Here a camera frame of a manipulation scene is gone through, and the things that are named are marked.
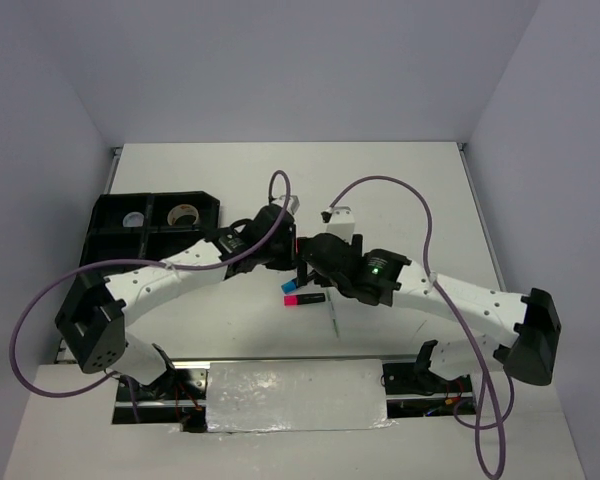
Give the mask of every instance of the white enclosure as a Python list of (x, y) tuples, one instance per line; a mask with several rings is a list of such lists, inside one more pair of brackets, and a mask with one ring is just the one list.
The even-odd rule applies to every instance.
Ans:
[[(239, 171), (243, 163), (249, 165), (248, 182), (242, 181), (242, 175), (224, 175)], [(276, 166), (292, 179), (293, 192), (301, 203), (295, 217), (298, 228), (301, 234), (309, 235), (323, 228), (318, 212), (340, 189), (334, 189), (335, 185), (346, 185), (372, 172), (409, 178), (430, 204), (434, 220), (433, 268), (487, 288), (498, 288), (469, 179), (457, 145), (452, 142), (128, 144), (111, 188), (122, 193), (179, 191), (187, 185), (204, 185), (222, 198), (221, 223), (226, 225), (262, 205), (267, 174)], [(369, 182), (347, 195), (346, 203), (355, 213), (365, 249), (384, 246), (420, 259), (425, 218), (422, 206), (408, 193), (396, 185)], [(468, 454), (473, 449), (473, 432), (459, 426), (452, 417), (393, 419), (389, 425), (381, 419), (387, 407), (378, 357), (415, 354), (424, 341), (433, 338), (441, 342), (462, 338), (460, 327), (415, 310), (367, 307), (334, 294), (340, 332), (337, 337), (326, 304), (295, 309), (282, 305), (280, 284), (289, 276), (289, 272), (266, 269), (238, 275), (186, 293), (129, 328), (136, 337), (157, 342), (175, 358), (295, 359), (246, 362), (239, 367), (212, 362), (206, 420), (214, 433), (183, 433), (173, 424), (111, 425), (114, 381), (57, 405), (35, 397), (24, 413), (6, 478), (46, 480), (73, 466), (78, 471), (75, 475), (85, 480), (114, 470), (117, 475), (139, 480), (151, 480), (157, 472), (171, 476), (191, 470), (203, 478), (365, 480), (370, 472), (401, 478), (406, 465), (409, 475), (415, 478), (479, 478), (475, 455)], [(362, 357), (371, 357), (371, 364), (366, 363), (369, 358)], [(330, 358), (327, 363), (336, 364), (329, 371), (338, 375), (337, 379), (328, 381), (325, 367), (321, 367), (319, 377), (311, 373), (315, 362), (322, 364), (325, 358)], [(358, 365), (360, 361), (367, 366)], [(228, 369), (224, 370), (227, 381), (218, 386), (214, 370), (218, 371), (217, 366), (223, 371), (223, 365)], [(297, 382), (285, 388), (290, 385), (281, 377), (289, 368), (295, 372)], [(269, 378), (270, 371), (275, 381)], [(351, 385), (344, 388), (341, 382), (351, 383), (352, 375), (364, 377), (357, 381), (361, 391), (355, 401), (349, 402), (346, 398), (354, 391)], [(302, 388), (302, 379), (307, 376), (313, 377), (311, 387)], [(504, 402), (507, 383), (501, 373), (494, 372), (494, 376), (499, 398)], [(82, 375), (73, 365), (45, 365), (38, 370), (37, 378), (39, 386), (60, 390), (93, 377)], [(219, 388), (215, 394), (214, 385)], [(379, 390), (384, 400), (380, 405), (375, 395)], [(503, 479), (537, 475), (582, 480), (573, 441), (565, 435), (568, 427), (554, 386), (516, 382), (516, 396), (515, 411), (507, 420), (508, 463)], [(223, 408), (225, 401), (234, 408)], [(261, 410), (265, 406), (266, 416)], [(318, 411), (305, 412), (305, 408)], [(67, 424), (66, 417), (74, 411), (81, 415)], [(282, 428), (294, 431), (264, 437), (243, 432), (271, 428), (269, 415), (284, 422)], [(491, 419), (487, 408), (485, 422)], [(66, 426), (57, 428), (56, 423)], [(242, 433), (223, 433), (223, 425)], [(302, 432), (305, 428), (311, 431)], [(32, 438), (45, 441), (33, 444)], [(490, 459), (497, 449), (491, 438), (493, 435), (485, 439)], [(105, 453), (118, 451), (114, 445), (124, 446), (126, 462)], [(441, 449), (449, 461), (432, 462)], [(85, 451), (89, 455), (76, 454)]]
[[(423, 140), (468, 142), (507, 285), (553, 293), (556, 387), (600, 479), (600, 0), (0, 0), (0, 477), (28, 399), (11, 327), (77, 263), (111, 148)], [(62, 296), (23, 332), (29, 376)]]

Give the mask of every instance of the white tabletop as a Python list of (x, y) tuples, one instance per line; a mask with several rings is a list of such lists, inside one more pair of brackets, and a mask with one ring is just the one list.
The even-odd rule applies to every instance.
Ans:
[[(433, 211), (433, 268), (498, 286), (453, 143), (126, 145), (112, 193), (203, 189), (222, 201), (227, 224), (257, 212), (277, 168), (289, 173), (301, 198), (297, 223), (306, 234), (321, 231), (319, 212), (361, 176), (393, 175), (412, 183)], [(421, 260), (425, 221), (414, 198), (376, 183), (359, 187), (345, 203), (354, 209), (365, 249), (383, 247)], [(424, 340), (461, 336), (450, 322), (340, 298), (338, 340), (321, 306), (281, 306), (279, 285), (288, 278), (263, 271), (192, 292), (140, 320), (134, 333), (179, 358), (401, 354), (416, 352)], [(36, 384), (59, 391), (91, 380), (75, 365), (50, 365), (39, 368)], [(505, 383), (496, 380), (504, 403)], [(32, 396), (5, 478), (483, 478), (473, 433), (448, 417), (400, 419), (366, 431), (189, 434), (172, 425), (111, 425), (114, 398), (113, 381), (66, 400)], [(503, 479), (584, 479), (552, 386), (518, 384), (506, 431)], [(496, 449), (495, 434), (487, 433), (490, 465)]]
[[(69, 390), (93, 377), (75, 365), (38, 370), (36, 385)], [(500, 381), (500, 391), (504, 382)], [(32, 395), (7, 480), (156, 478), (246, 480), (480, 480), (473, 432), (451, 417), (400, 419), (375, 430), (269, 434), (182, 433), (173, 425), (111, 425), (116, 385), (79, 397)], [(584, 480), (560, 404), (551, 387), (518, 385), (506, 423), (503, 480)], [(495, 434), (484, 451), (495, 463)]]
[[(266, 203), (269, 177), (276, 169), (289, 174), (293, 193), (300, 197), (299, 235), (324, 231), (320, 212), (362, 176), (382, 174), (411, 183), (433, 212), (432, 268), (498, 287), (455, 143), (125, 145), (111, 193), (205, 190), (222, 202), (221, 222), (228, 225), (253, 217)], [(384, 248), (422, 260), (425, 215), (406, 189), (370, 182), (342, 204), (353, 209), (365, 251)], [(413, 354), (423, 341), (463, 336), (458, 325), (437, 317), (367, 307), (336, 292), (337, 338), (326, 304), (283, 307), (280, 285), (293, 276), (257, 269), (186, 294), (130, 330), (173, 358), (197, 359)]]

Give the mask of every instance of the tape roll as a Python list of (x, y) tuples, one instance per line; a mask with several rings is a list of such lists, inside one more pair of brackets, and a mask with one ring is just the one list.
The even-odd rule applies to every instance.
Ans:
[(129, 212), (122, 219), (123, 227), (141, 227), (144, 224), (144, 215), (140, 212)]
[(173, 207), (167, 215), (169, 225), (197, 225), (200, 223), (200, 212), (193, 205), (183, 203)]

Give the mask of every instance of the white wall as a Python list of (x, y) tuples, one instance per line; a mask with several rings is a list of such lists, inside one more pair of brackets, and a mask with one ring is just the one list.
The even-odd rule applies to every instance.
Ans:
[(538, 0), (26, 0), (107, 141), (467, 140)]
[(553, 292), (556, 383), (600, 479), (600, 0), (543, 0), (469, 142), (508, 286)]
[[(43, 283), (77, 264), (110, 154), (17, 0), (0, 0), (0, 478), (27, 400), (9, 370), (13, 324)], [(31, 377), (49, 356), (52, 295), (22, 335)]]

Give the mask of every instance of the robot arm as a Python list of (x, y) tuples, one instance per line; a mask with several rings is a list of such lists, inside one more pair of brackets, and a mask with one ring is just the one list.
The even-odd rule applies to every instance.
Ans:
[[(335, 286), (345, 297), (367, 305), (410, 308), (456, 322), (456, 317), (433, 285), (437, 281), (458, 307), (469, 327), (479, 332), (478, 344), (494, 367), (522, 382), (551, 383), (560, 320), (551, 295), (533, 289), (529, 295), (485, 289), (445, 275), (432, 274), (402, 255), (375, 249), (362, 254), (362, 236), (354, 235), (354, 218), (347, 207), (323, 214), (326, 233), (299, 239), (299, 285), (307, 265), (314, 282)], [(468, 340), (444, 345), (426, 342), (416, 369), (452, 380), (477, 368)]]
[[(260, 240), (280, 213), (281, 201), (263, 207), (253, 220), (210, 232), (205, 239), (162, 262), (204, 266), (225, 262)], [(156, 396), (172, 388), (177, 372), (157, 345), (141, 341), (126, 327), (145, 313), (183, 293), (248, 273), (257, 265), (297, 269), (299, 286), (314, 281), (335, 286), (345, 297), (368, 305), (410, 308), (456, 321), (424, 268), (402, 255), (375, 249), (362, 254), (362, 236), (354, 235), (351, 211), (338, 208), (325, 216), (327, 233), (297, 239), (291, 202), (282, 224), (257, 252), (220, 268), (196, 271), (145, 267), (102, 277), (80, 275), (58, 316), (56, 325), (84, 373), (109, 368), (136, 379)], [(449, 293), (469, 326), (484, 334), (481, 349), (495, 365), (523, 382), (551, 382), (560, 322), (551, 296), (532, 290), (528, 296), (497, 292), (444, 275), (435, 280)], [(475, 370), (468, 342), (426, 342), (416, 370), (422, 378), (454, 379)]]
[[(208, 232), (204, 240), (162, 263), (178, 266), (217, 265), (227, 262), (255, 245), (280, 214), (282, 199), (263, 207), (253, 220)], [(295, 268), (295, 224), (298, 209), (292, 197), (282, 223), (260, 249), (235, 263), (186, 271), (144, 267), (102, 277), (97, 273), (78, 276), (63, 303), (56, 326), (83, 373), (111, 369), (128, 375), (159, 396), (177, 379), (167, 355), (125, 331), (141, 316), (180, 295), (220, 283), (258, 265), (275, 270)]]

